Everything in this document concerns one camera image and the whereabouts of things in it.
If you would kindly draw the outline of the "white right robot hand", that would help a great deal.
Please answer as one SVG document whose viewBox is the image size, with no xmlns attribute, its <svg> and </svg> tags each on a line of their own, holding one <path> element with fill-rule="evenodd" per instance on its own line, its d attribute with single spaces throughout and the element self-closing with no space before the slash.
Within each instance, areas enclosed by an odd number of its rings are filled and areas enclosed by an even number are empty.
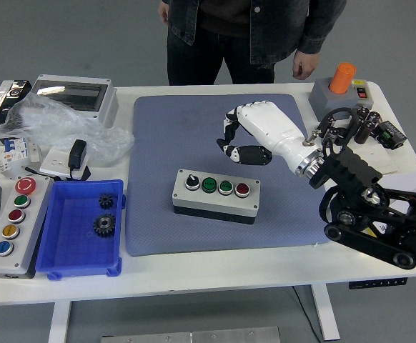
<svg viewBox="0 0 416 343">
<path fill-rule="evenodd" d="M 235 132 L 243 127 L 257 142 L 257 146 L 233 146 Z M 224 138 L 218 139 L 220 149 L 234 162 L 244 165 L 266 165 L 273 156 L 281 156 L 287 166 L 299 176 L 307 175 L 322 154 L 313 146 L 304 145 L 301 130 L 270 101 L 257 101 L 238 106 L 226 113 Z"/>
</svg>

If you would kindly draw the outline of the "person's left hand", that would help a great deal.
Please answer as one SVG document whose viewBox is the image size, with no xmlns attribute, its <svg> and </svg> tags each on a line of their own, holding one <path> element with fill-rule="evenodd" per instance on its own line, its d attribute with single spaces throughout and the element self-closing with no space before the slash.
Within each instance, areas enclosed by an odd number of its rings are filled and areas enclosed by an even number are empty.
<svg viewBox="0 0 416 343">
<path fill-rule="evenodd" d="M 320 53 L 306 54 L 296 50 L 293 58 L 292 76 L 296 80 L 306 80 L 316 70 L 320 62 Z"/>
</svg>

